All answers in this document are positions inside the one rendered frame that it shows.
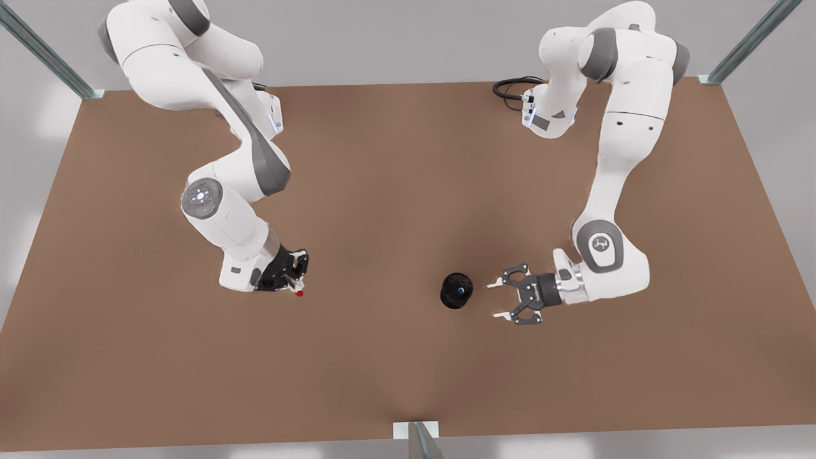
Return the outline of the black pen holder cup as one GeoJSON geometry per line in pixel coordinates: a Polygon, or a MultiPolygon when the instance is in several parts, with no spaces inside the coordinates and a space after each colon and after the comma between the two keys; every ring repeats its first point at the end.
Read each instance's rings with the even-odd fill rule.
{"type": "Polygon", "coordinates": [[[443,279],[440,290],[440,300],[443,305],[451,310],[460,310],[467,304],[467,300],[472,296],[472,280],[463,273],[450,273],[443,279]],[[458,295],[456,290],[464,288],[465,293],[458,295]]]}

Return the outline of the silver frame post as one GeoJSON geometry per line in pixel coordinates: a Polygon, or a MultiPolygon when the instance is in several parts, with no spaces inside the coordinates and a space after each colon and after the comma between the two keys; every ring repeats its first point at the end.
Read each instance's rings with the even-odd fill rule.
{"type": "Polygon", "coordinates": [[[102,99],[104,90],[91,87],[5,0],[0,0],[0,25],[84,101],[102,99]]]}
{"type": "Polygon", "coordinates": [[[751,55],[802,2],[803,0],[777,0],[758,23],[743,36],[708,75],[697,75],[697,83],[702,86],[720,86],[720,84],[723,84],[726,78],[731,76],[732,73],[746,61],[746,58],[751,55]]]}
{"type": "Polygon", "coordinates": [[[437,444],[438,421],[406,421],[392,425],[394,439],[408,440],[408,459],[446,459],[437,444]]]}

